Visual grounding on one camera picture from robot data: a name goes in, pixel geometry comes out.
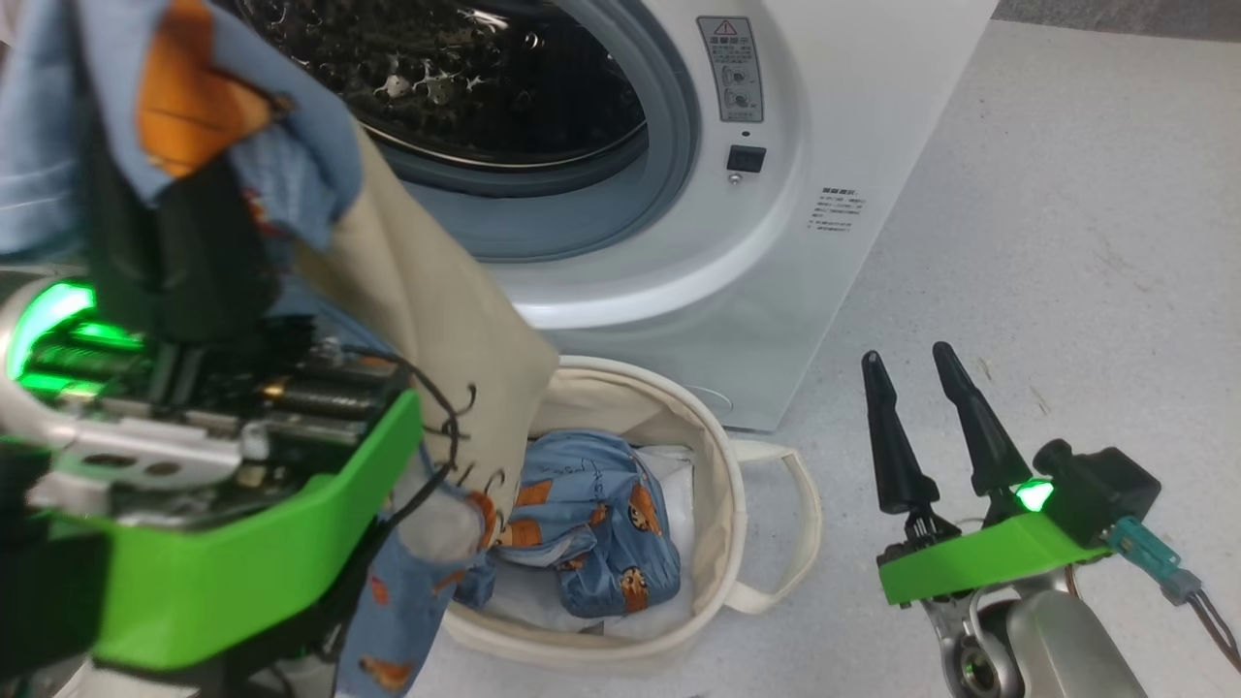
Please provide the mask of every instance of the beige laundry basket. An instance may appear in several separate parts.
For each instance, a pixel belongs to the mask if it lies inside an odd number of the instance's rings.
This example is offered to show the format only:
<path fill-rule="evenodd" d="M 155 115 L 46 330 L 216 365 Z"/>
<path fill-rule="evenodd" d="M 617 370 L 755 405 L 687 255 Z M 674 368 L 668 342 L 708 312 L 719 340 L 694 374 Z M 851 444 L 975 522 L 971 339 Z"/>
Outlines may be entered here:
<path fill-rule="evenodd" d="M 638 446 L 676 443 L 694 450 L 694 617 L 661 637 L 632 641 L 534 628 L 453 604 L 443 627 L 467 647 L 556 669 L 656 668 L 684 655 L 721 606 L 762 614 L 814 565 L 823 540 L 823 509 L 800 456 L 782 446 L 730 440 L 697 397 L 666 378 L 619 361 L 565 356 L 531 436 L 561 428 L 597 428 Z M 777 589 L 759 591 L 737 581 L 746 542 L 746 497 L 738 465 L 777 461 L 784 463 L 797 486 L 800 532 Z"/>

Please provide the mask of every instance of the folded clothes in basket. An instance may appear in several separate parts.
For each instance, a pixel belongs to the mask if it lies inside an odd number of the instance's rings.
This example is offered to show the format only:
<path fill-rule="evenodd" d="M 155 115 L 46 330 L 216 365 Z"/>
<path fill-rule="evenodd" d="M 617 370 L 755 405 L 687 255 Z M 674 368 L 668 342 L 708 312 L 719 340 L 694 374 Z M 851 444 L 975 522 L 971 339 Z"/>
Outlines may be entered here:
<path fill-rule="evenodd" d="M 526 450 L 521 489 L 493 554 L 553 568 L 561 601 L 599 619 L 661 604 L 680 590 L 680 556 L 659 482 L 623 438 L 552 432 Z M 479 589 L 470 605 L 482 605 Z"/>

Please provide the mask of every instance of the beige fabric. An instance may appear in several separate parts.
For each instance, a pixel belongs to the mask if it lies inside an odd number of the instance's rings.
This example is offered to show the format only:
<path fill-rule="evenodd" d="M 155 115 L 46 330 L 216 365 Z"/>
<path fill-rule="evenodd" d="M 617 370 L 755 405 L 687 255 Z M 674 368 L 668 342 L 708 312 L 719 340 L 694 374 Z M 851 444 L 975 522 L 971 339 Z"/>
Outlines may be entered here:
<path fill-rule="evenodd" d="M 525 457 L 526 432 L 556 369 L 556 351 L 514 310 L 483 267 L 406 193 L 355 124 L 362 191 L 336 225 L 329 250 L 299 250 L 298 271 L 321 293 L 422 369 L 454 409 L 460 443 L 449 481 L 483 492 L 508 520 Z M 423 424 L 446 414 L 427 391 Z M 439 462 L 448 440 L 427 431 Z"/>
<path fill-rule="evenodd" d="M 725 580 L 732 542 L 733 487 L 719 442 L 702 419 L 674 395 L 630 376 L 593 369 L 561 369 L 552 378 L 530 426 L 531 436 L 562 428 L 611 431 L 637 446 L 680 445 L 694 450 L 694 529 L 691 563 L 694 612 L 702 612 Z M 635 641 L 552 632 L 491 617 L 453 604 L 467 622 L 535 642 L 563 647 L 622 647 Z"/>

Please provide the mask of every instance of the front-loading washing machine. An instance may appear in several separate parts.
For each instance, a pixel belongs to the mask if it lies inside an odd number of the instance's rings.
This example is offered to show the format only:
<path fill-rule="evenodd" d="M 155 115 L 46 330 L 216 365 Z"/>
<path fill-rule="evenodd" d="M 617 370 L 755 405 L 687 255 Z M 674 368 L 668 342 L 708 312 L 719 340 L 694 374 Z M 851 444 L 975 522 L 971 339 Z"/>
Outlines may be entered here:
<path fill-rule="evenodd" d="M 563 353 L 788 406 L 997 0 L 238 0 Z"/>

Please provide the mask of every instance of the gray floor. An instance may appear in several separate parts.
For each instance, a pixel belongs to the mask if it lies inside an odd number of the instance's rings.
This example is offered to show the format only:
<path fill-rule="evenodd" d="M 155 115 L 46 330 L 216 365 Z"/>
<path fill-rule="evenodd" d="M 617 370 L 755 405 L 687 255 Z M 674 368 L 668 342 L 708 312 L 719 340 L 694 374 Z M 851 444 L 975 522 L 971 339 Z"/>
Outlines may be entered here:
<path fill-rule="evenodd" d="M 997 20 L 1210 41 L 1241 41 L 1241 0 L 1000 0 Z"/>
<path fill-rule="evenodd" d="M 721 612 L 671 671 L 557 674 L 443 637 L 413 696 L 942 698 L 931 626 L 887 607 L 860 360 L 884 353 L 941 514 L 980 515 L 931 359 L 952 342 L 1029 456 L 1117 445 L 1163 481 L 1148 519 L 1241 626 L 1241 46 L 993 22 L 772 441 L 797 446 L 828 522 L 817 568 L 759 617 Z M 797 502 L 746 472 L 741 578 L 773 584 Z M 1188 609 L 1121 560 L 1082 594 L 1152 697 L 1235 698 Z"/>

